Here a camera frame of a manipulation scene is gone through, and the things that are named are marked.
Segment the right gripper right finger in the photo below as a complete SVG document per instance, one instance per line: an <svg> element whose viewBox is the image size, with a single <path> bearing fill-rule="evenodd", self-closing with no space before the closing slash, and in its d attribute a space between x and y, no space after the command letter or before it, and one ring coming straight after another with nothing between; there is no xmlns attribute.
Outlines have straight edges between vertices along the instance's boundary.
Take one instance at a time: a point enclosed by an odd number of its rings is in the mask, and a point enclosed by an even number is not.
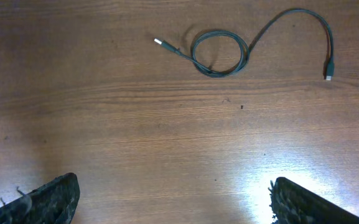
<svg viewBox="0 0 359 224"><path fill-rule="evenodd" d="M278 177L269 188L273 224L359 224L359 217L295 182Z"/></svg>

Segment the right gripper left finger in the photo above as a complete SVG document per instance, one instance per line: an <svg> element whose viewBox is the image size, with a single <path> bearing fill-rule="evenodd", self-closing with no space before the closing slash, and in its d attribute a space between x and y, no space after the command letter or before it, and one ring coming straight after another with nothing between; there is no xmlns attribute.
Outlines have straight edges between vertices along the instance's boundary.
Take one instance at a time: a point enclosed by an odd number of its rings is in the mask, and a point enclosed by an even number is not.
<svg viewBox="0 0 359 224"><path fill-rule="evenodd" d="M80 199L77 175L69 172L28 194L3 203L0 223L3 224L71 224Z"/></svg>

